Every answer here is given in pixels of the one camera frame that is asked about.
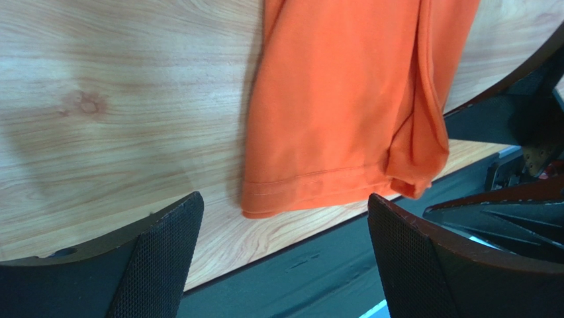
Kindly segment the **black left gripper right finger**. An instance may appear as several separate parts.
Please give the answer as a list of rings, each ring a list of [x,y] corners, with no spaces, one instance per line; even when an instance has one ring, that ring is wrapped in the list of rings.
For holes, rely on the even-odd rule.
[[[496,250],[371,194],[368,225],[391,317],[562,317],[563,266]]]

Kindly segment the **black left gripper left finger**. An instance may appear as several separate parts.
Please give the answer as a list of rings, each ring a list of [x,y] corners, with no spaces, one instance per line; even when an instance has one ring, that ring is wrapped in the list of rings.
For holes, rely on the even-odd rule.
[[[197,191],[47,257],[1,263],[2,317],[175,317],[203,219]]]

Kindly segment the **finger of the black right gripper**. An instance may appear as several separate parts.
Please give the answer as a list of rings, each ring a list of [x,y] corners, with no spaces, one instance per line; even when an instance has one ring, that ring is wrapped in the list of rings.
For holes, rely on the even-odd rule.
[[[439,203],[423,217],[501,250],[563,263],[561,176]]]
[[[563,27],[505,78],[445,116],[450,139],[530,146],[563,142]]]

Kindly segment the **orange t shirt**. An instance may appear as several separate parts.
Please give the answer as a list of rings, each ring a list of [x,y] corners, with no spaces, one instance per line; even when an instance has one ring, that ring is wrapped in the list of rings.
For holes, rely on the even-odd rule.
[[[242,213],[417,199],[444,168],[444,107],[478,1],[265,1]]]

